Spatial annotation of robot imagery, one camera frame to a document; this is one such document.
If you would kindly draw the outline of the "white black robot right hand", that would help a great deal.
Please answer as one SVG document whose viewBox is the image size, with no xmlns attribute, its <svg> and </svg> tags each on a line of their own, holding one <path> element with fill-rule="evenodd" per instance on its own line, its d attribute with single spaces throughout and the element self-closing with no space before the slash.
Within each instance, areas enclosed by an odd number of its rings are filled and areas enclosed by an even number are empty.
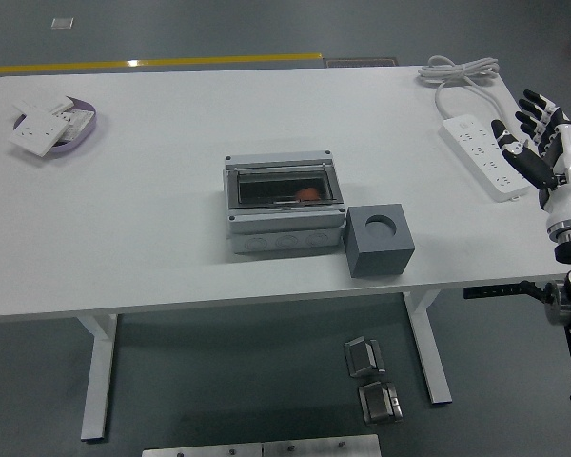
<svg viewBox="0 0 571 457">
<path fill-rule="evenodd" d="M 548 213 L 546 231 L 556 241 L 571 231 L 571 120 L 555 102 L 527 89 L 515 117 L 529 139 L 517 139 L 500 120 L 491 128 L 505 161 L 539 191 Z"/>
</svg>

